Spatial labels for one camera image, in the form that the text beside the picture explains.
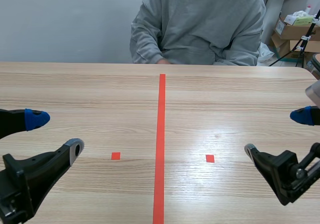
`tripod stand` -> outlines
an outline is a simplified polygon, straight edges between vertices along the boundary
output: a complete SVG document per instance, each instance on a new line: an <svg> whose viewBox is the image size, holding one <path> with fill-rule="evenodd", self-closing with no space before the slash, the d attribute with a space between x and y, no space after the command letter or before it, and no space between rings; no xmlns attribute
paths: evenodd
<svg viewBox="0 0 320 224"><path fill-rule="evenodd" d="M299 61L302 58L302 68L304 68L306 47L308 45L308 41L310 41L310 39L311 39L311 35L313 34L315 26L316 26L317 22L319 21L319 17L320 17L320 10L319 10L318 14L316 15L316 17L313 18L312 25L310 26L310 28L309 28L308 32L306 33L306 35L301 37L300 41L294 46L294 48L291 51L289 51L283 57L279 58L274 63L269 65L269 67L272 67L274 64L276 64L277 62L281 61L283 58L285 58L289 54L293 53L295 50L299 50L300 54L299 54L298 60L296 61L296 65L295 66L296 67L298 66Z"/></svg>

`black mount bracket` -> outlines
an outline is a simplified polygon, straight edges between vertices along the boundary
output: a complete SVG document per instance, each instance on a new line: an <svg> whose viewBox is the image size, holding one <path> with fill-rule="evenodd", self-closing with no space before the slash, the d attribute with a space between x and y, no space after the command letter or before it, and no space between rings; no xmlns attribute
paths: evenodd
<svg viewBox="0 0 320 224"><path fill-rule="evenodd" d="M84 142L71 139L53 152L25 160L3 156L0 171L0 219L3 224L25 223L33 218L55 183L72 166Z"/></svg>
<svg viewBox="0 0 320 224"><path fill-rule="evenodd" d="M284 206L294 203L320 178L320 161L306 170L315 158L320 158L320 143L313 144L300 163L289 150L278 156L260 152L253 144L244 150Z"/></svg>

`blue gripper fingertip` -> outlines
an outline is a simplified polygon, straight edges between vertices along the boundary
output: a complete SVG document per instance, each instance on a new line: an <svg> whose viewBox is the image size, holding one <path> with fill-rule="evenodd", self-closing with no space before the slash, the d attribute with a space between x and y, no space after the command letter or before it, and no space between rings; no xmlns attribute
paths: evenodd
<svg viewBox="0 0 320 224"><path fill-rule="evenodd" d="M42 111L40 114L34 114L33 110L25 109L24 110L24 122L25 122L25 130L32 131L35 128L43 127L50 121L50 115Z"/></svg>
<svg viewBox="0 0 320 224"><path fill-rule="evenodd" d="M307 106L302 111L301 110L295 110L291 112L290 118L300 124L314 126L314 121L311 116L311 106Z"/></svg>

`screw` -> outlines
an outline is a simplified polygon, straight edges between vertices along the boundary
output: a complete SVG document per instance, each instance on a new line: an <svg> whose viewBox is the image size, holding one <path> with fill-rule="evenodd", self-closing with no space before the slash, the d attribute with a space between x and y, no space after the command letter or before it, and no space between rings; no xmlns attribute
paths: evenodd
<svg viewBox="0 0 320 224"><path fill-rule="evenodd" d="M298 169L295 174L297 179L304 178L306 176L306 171L303 169Z"/></svg>

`white bag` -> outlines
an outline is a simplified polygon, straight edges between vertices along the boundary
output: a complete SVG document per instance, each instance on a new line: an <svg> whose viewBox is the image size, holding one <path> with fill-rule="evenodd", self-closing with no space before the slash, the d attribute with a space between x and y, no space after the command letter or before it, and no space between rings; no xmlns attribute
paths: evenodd
<svg viewBox="0 0 320 224"><path fill-rule="evenodd" d="M261 42L259 47L258 62L263 63L274 56L274 53L269 50L268 46Z"/></svg>

